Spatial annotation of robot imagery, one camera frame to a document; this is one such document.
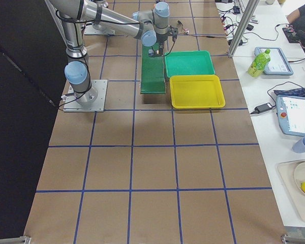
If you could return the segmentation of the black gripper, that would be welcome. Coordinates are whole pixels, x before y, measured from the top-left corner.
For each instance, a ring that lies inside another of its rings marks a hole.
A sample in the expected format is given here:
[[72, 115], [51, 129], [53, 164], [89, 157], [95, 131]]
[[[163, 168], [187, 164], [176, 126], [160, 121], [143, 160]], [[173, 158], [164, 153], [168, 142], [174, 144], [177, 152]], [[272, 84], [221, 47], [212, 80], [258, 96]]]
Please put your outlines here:
[[[163, 56], [164, 55], [164, 43], [165, 41], [167, 41], [168, 39], [168, 34], [158, 34], [157, 35], [157, 44], [158, 44], [158, 51], [159, 51], [159, 56]], [[158, 56], [158, 51], [157, 50], [153, 50], [153, 56]]]

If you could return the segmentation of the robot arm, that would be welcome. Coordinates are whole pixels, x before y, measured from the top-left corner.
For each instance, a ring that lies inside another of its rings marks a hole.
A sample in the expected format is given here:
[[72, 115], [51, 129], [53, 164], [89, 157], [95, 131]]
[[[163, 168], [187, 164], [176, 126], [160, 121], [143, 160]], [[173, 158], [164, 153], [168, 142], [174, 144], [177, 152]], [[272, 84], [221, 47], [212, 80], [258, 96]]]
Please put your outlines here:
[[80, 26], [93, 23], [104, 28], [122, 32], [138, 39], [142, 45], [150, 48], [158, 44], [157, 56], [162, 56], [164, 42], [169, 37], [177, 38], [177, 28], [169, 24], [169, 5], [158, 2], [153, 9], [133, 13], [127, 17], [92, 1], [50, 1], [56, 9], [56, 16], [62, 22], [65, 34], [67, 54], [71, 58], [86, 55]]
[[55, 9], [55, 17], [61, 22], [66, 44], [68, 64], [64, 73], [73, 89], [73, 98], [65, 102], [67, 106], [78, 105], [85, 109], [91, 106], [97, 97], [97, 91], [92, 87], [88, 67], [87, 49], [83, 42], [82, 27], [91, 21], [83, 15], [85, 1], [50, 1]]

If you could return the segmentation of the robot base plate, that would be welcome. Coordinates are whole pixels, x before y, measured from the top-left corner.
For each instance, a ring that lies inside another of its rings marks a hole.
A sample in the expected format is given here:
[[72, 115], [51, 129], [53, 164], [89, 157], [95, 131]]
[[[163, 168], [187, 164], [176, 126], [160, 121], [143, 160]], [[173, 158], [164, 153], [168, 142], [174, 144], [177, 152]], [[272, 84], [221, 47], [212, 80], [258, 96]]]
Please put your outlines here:
[[87, 36], [114, 36], [115, 31], [98, 24], [87, 24], [84, 34]]
[[108, 80], [91, 80], [91, 88], [83, 96], [74, 93], [69, 85], [68, 94], [64, 95], [63, 112], [103, 112], [106, 101]]

